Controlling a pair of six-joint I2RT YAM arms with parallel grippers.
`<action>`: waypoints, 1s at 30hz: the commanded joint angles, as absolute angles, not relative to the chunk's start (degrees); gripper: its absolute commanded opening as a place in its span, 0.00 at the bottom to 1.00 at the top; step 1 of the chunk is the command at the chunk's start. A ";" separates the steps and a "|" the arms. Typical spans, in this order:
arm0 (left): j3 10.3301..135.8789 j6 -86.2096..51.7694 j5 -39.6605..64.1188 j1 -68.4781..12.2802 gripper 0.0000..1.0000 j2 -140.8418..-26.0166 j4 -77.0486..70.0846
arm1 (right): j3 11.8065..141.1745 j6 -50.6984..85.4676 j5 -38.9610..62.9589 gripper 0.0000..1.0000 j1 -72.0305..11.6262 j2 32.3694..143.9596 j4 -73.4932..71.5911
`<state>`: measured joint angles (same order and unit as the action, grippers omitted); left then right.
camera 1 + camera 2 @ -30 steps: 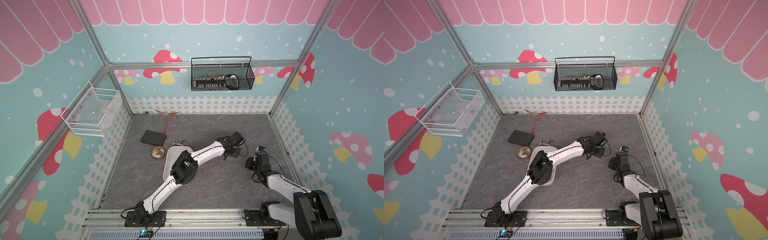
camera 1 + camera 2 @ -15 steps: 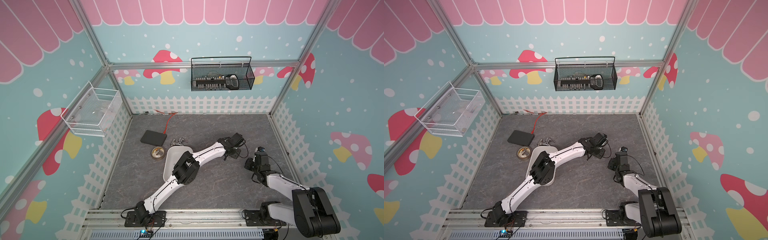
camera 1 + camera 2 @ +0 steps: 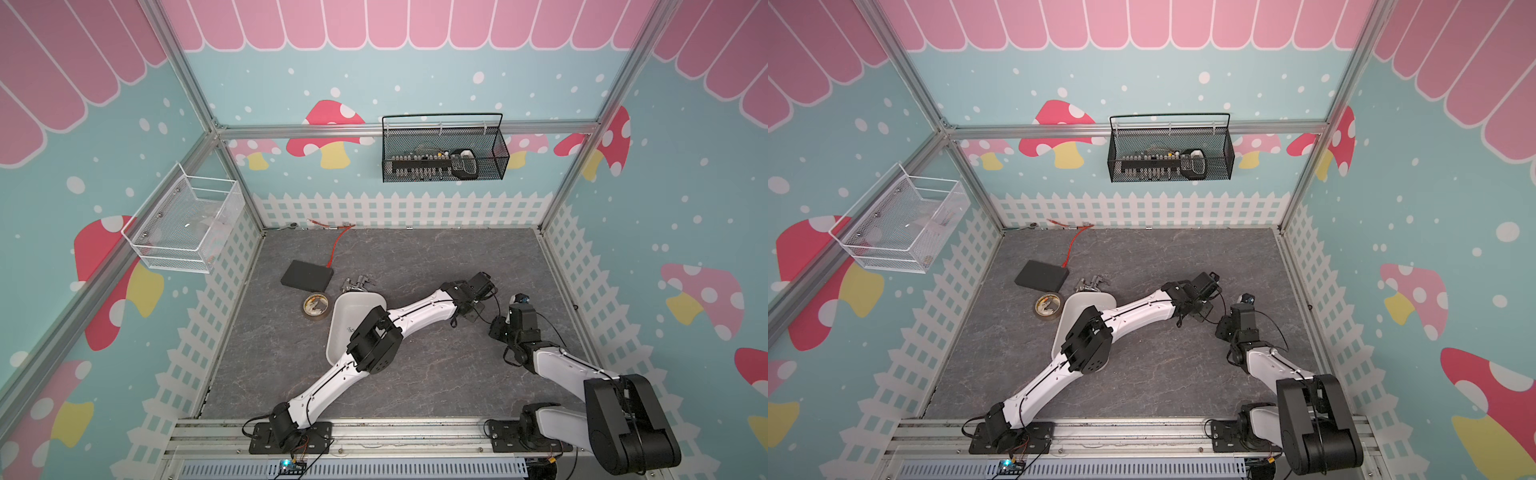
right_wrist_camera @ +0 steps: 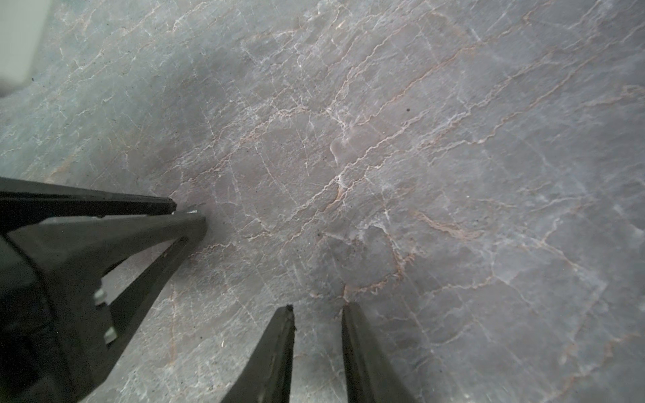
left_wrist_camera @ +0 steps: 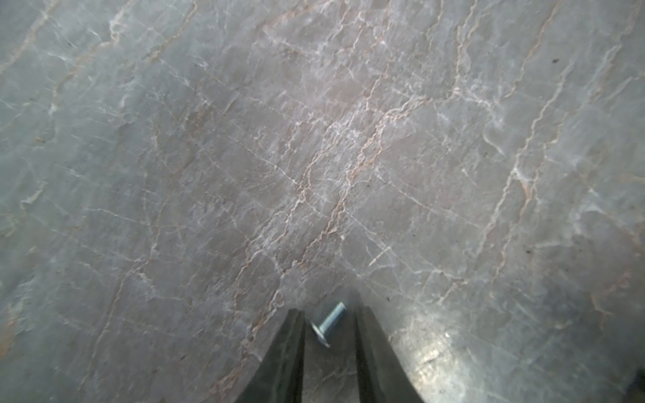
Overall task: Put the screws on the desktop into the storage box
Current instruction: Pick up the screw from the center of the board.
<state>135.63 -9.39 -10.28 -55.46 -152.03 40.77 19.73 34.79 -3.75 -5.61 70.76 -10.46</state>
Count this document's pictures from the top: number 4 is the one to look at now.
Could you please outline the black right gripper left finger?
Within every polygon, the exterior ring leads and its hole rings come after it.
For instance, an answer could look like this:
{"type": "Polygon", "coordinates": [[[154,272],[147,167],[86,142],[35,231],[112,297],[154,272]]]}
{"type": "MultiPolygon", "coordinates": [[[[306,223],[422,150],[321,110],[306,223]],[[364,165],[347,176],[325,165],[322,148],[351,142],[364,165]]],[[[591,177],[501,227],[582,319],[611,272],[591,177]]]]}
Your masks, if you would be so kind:
{"type": "Polygon", "coordinates": [[[293,306],[278,308],[223,401],[290,401],[295,333],[293,306]]]}

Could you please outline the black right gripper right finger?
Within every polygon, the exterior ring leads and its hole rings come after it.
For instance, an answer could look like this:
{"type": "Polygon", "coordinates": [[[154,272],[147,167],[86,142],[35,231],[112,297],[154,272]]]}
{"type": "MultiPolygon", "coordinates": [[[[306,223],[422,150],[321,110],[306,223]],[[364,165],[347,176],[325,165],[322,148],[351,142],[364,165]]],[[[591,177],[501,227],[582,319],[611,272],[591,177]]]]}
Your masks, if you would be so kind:
{"type": "Polygon", "coordinates": [[[349,402],[414,402],[386,357],[360,305],[343,307],[342,347],[349,402]]]}

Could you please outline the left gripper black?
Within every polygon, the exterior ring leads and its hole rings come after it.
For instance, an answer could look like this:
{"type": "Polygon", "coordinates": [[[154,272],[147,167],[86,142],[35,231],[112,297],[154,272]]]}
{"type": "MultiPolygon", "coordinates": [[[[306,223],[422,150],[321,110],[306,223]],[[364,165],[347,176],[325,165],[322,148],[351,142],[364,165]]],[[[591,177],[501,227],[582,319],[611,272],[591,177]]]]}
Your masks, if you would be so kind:
{"type": "Polygon", "coordinates": [[[201,213],[174,211],[168,197],[1,179],[1,232],[8,233],[1,239],[3,396],[78,402],[107,379],[168,280],[206,234],[201,213]],[[124,215],[154,217],[37,224],[124,215]],[[104,276],[161,243],[166,250],[110,298],[104,276]]]}

